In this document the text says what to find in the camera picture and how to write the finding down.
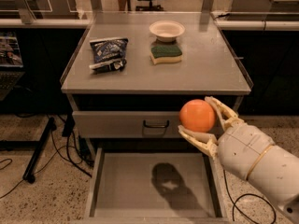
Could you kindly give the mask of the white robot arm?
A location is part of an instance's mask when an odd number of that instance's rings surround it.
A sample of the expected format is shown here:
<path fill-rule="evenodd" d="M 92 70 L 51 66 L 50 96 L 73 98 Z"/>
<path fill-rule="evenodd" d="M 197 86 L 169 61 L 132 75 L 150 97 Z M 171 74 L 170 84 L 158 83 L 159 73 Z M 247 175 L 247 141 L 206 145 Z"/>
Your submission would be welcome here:
<path fill-rule="evenodd" d="M 178 132 L 222 168 L 249 182 L 293 224 L 299 224 L 299 158 L 275 144 L 233 109 L 207 96 L 179 111 Z"/>

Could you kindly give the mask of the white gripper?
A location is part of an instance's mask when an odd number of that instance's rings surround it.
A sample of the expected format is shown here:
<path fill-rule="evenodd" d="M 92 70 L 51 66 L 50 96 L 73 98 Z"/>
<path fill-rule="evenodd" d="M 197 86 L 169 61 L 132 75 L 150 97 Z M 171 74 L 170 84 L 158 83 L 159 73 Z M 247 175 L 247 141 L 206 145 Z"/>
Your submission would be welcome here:
<path fill-rule="evenodd" d="M 212 106 L 224 134 L 218 139 L 211 133 L 199 133 L 178 126 L 179 134 L 212 159 L 217 157 L 224 170 L 247 180 L 262 156 L 275 144 L 273 139 L 256 126 L 243 123 L 232 108 L 212 96 L 205 101 Z"/>

